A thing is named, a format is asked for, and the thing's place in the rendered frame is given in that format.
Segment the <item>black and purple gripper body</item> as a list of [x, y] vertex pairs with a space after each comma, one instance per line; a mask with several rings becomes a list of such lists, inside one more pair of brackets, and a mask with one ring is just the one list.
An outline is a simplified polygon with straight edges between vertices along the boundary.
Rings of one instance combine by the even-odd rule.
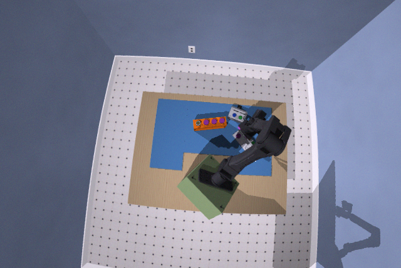
[[247, 132], [246, 129], [245, 129], [245, 126], [246, 126], [245, 123], [247, 123], [247, 122], [248, 122], [247, 119], [244, 120], [241, 124], [238, 125], [238, 127], [240, 128], [240, 130], [244, 134], [244, 136], [247, 139], [250, 139], [251, 137], [253, 137], [256, 134], [256, 132], [248, 134], [249, 132]]

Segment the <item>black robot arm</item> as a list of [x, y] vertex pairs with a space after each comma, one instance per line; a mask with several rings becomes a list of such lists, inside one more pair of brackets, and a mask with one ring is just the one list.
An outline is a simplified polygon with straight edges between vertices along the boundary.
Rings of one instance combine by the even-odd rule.
[[242, 153], [223, 159], [216, 173], [199, 169], [198, 181], [213, 187], [232, 192], [232, 180], [249, 164], [265, 157], [280, 155], [288, 142], [291, 129], [280, 123], [274, 115], [269, 120], [262, 110], [256, 110], [254, 115], [245, 123], [245, 129], [251, 133], [255, 130], [259, 134], [254, 145]]

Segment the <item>blue flat mat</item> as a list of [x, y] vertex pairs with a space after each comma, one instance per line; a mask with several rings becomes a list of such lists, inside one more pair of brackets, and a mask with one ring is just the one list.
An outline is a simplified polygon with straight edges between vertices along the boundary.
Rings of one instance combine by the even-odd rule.
[[[234, 156], [242, 153], [233, 134], [240, 123], [228, 119], [231, 107], [238, 105], [159, 99], [155, 118], [150, 167], [170, 170], [182, 170], [184, 152], [211, 155]], [[242, 106], [247, 112], [245, 120], [259, 109], [271, 118], [271, 108], [260, 106]], [[225, 128], [194, 131], [193, 120], [226, 117]], [[271, 157], [261, 158], [244, 167], [238, 175], [271, 176]]]

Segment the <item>white control panel with green and blue buttons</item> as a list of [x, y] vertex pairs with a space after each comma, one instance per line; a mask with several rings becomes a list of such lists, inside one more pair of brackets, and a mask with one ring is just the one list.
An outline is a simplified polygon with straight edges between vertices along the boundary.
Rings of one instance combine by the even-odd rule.
[[237, 108], [232, 106], [227, 118], [238, 123], [242, 123], [247, 116], [247, 112], [241, 108], [242, 106], [240, 105], [238, 105]]

